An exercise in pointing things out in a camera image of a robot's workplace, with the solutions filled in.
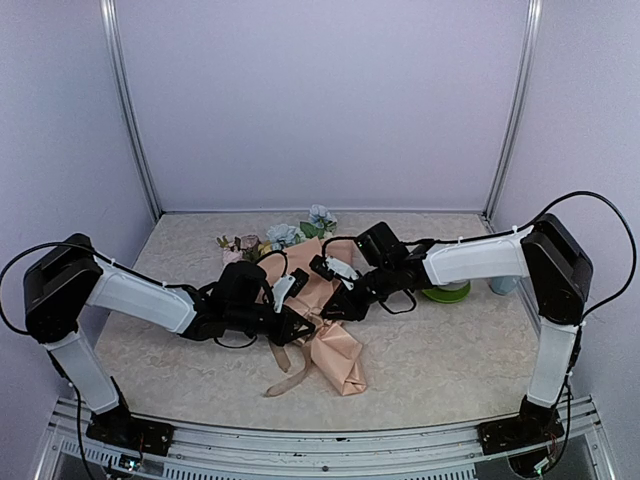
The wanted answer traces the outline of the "tan ribbon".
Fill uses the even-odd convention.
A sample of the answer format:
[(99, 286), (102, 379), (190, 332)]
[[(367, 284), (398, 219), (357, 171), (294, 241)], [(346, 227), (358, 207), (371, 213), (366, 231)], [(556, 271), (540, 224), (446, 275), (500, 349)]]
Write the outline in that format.
[(336, 323), (335, 320), (322, 319), (318, 313), (310, 313), (306, 319), (315, 324), (315, 332), (292, 342), (292, 345), (300, 350), (304, 360), (303, 367), (296, 373), (290, 372), (292, 362), (286, 347), (276, 346), (270, 341), (268, 342), (276, 365), (286, 375), (286, 378), (270, 386), (263, 394), (265, 398), (276, 398), (282, 396), (300, 385), (308, 377), (311, 373), (312, 367), (314, 366), (314, 362), (311, 357), (311, 347), (313, 342), (321, 333), (324, 333), (330, 326)]

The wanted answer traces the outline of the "pink wrapping paper sheet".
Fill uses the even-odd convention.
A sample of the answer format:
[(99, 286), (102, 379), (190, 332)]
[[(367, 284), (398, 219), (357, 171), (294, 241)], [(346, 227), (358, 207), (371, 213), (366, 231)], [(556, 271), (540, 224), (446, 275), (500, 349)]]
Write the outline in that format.
[(284, 249), (289, 261), (287, 270), (292, 272), (300, 268), (309, 275), (301, 292), (286, 299), (284, 304), (314, 324), (315, 331), (292, 343), (304, 359), (304, 366), (295, 374), (290, 372), (288, 351), (274, 343), (269, 344), (276, 364), (288, 377), (267, 389), (266, 397), (289, 392), (314, 370), (319, 370), (341, 396), (360, 394), (367, 389), (361, 364), (363, 344), (347, 332), (343, 318), (327, 320), (321, 316), (322, 308), (340, 285), (337, 280), (324, 280), (310, 268), (311, 260), (321, 253), (323, 245), (322, 240), (312, 238)]

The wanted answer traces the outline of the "pink rose stem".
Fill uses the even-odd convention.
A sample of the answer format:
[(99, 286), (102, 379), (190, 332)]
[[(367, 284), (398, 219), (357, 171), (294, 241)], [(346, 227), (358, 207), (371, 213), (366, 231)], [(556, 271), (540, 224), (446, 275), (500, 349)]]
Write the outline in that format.
[(239, 261), (255, 263), (264, 251), (263, 242), (255, 234), (234, 237), (223, 235), (217, 237), (216, 242), (222, 250), (224, 266)]

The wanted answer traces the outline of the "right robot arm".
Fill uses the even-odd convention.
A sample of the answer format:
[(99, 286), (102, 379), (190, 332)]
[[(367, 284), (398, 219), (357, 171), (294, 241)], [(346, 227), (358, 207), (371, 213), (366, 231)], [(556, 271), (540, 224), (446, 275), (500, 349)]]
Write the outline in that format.
[(593, 275), (590, 258), (556, 216), (544, 214), (502, 234), (448, 241), (403, 242), (379, 222), (352, 241), (370, 271), (359, 273), (326, 252), (310, 262), (316, 274), (341, 283), (322, 309), (325, 319), (361, 321), (372, 304), (383, 305), (398, 292), (449, 292), (477, 279), (505, 292), (509, 283), (529, 280), (540, 318), (539, 347), (511, 433), (531, 444), (549, 429), (578, 352)]

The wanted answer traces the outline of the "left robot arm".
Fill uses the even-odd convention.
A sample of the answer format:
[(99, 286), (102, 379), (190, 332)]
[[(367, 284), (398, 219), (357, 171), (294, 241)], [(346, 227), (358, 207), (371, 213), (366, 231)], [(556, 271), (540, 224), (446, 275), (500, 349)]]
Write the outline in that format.
[(218, 342), (234, 331), (285, 346), (315, 330), (285, 304), (305, 286), (308, 276), (302, 270), (269, 283), (260, 265), (238, 261), (226, 265), (218, 280), (196, 288), (128, 269), (97, 252), (84, 234), (43, 248), (46, 255), (23, 277), (27, 333), (100, 418), (102, 430), (121, 445), (133, 443), (140, 424), (79, 326), (85, 307), (138, 318), (192, 341)]

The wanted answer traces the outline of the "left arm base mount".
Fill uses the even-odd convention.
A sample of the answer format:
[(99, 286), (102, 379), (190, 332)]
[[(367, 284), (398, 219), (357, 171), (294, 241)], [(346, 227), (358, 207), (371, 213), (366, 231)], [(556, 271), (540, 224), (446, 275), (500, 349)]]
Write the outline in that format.
[(118, 403), (105, 413), (92, 413), (86, 435), (105, 444), (136, 450), (140, 455), (166, 457), (173, 439), (174, 427), (165, 422), (148, 420), (133, 415), (122, 391), (111, 378)]

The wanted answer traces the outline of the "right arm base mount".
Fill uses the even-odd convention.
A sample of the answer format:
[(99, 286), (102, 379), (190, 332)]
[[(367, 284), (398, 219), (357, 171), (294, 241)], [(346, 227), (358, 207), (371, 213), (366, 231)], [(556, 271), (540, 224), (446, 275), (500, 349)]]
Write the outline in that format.
[(517, 415), (482, 422), (477, 426), (484, 455), (493, 455), (550, 441), (564, 435), (557, 406), (543, 407), (521, 401)]

